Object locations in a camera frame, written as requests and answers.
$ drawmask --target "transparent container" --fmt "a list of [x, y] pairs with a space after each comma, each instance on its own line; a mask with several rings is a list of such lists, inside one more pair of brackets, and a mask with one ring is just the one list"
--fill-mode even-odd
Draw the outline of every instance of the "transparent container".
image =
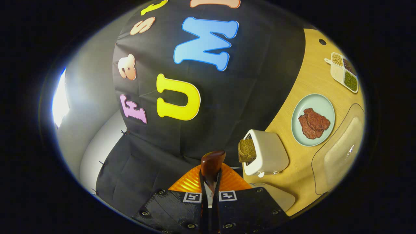
[[334, 188], [347, 174], [360, 149], [364, 134], [364, 110], [354, 103], [344, 120], [312, 158], [315, 193]]

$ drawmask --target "orange part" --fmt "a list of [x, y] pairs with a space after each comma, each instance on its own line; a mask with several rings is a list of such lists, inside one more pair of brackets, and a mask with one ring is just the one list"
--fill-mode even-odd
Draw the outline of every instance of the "orange part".
[[[178, 181], [176, 181], [169, 190], [178, 192], [202, 192], [199, 182], [199, 171], [201, 165], [194, 167]], [[251, 189], [251, 186], [231, 167], [226, 164], [221, 165], [221, 181], [219, 191], [244, 190]]]

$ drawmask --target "plate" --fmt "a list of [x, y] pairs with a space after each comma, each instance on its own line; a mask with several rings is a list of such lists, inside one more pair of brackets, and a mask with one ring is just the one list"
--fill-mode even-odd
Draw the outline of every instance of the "plate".
[[[324, 130], [322, 136], [315, 139], [308, 139], [302, 132], [302, 126], [298, 120], [299, 116], [304, 115], [303, 110], [313, 108], [313, 110], [325, 116], [331, 124]], [[295, 140], [303, 146], [315, 146], [321, 144], [331, 134], [335, 123], [335, 111], [332, 103], [321, 94], [312, 93], [302, 98], [296, 105], [292, 115], [292, 134]]]

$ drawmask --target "lentils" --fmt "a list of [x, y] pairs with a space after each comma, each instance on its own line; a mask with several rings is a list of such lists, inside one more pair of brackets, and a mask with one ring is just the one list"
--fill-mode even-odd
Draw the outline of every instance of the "lentils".
[[337, 55], [337, 54], [332, 54], [332, 62], [335, 63], [336, 65], [339, 65], [342, 67], [342, 59], [341, 56]]
[[348, 62], [348, 60], [343, 59], [344, 61], [344, 67], [345, 69], [347, 69], [348, 71], [350, 71], [352, 74], [357, 75], [357, 73], [355, 72], [355, 69], [353, 68], [353, 66], [350, 65], [350, 63]]
[[350, 88], [352, 91], [356, 91], [357, 90], [357, 85], [358, 85], [357, 84], [357, 80], [349, 72], [345, 72], [344, 84], [348, 88]]

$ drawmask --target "meat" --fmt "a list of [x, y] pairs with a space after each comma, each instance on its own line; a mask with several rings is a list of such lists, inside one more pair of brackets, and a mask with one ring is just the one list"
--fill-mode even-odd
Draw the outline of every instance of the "meat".
[[306, 115], [308, 126], [315, 131], [327, 130], [331, 124], [325, 116], [316, 113], [312, 108], [307, 108], [303, 112]]
[[324, 130], [327, 130], [331, 122], [312, 108], [303, 111], [304, 115], [299, 116], [298, 120], [302, 126], [302, 132], [308, 139], [315, 139], [322, 136]]
[[307, 123], [307, 118], [306, 118], [306, 114], [299, 116], [298, 120], [300, 122], [300, 125], [302, 126], [302, 132], [303, 134], [308, 138], [308, 139], [315, 139], [315, 138], [319, 138], [322, 136], [323, 134], [323, 130], [322, 131], [315, 131], [313, 130], [311, 127], [309, 127], [308, 123]]

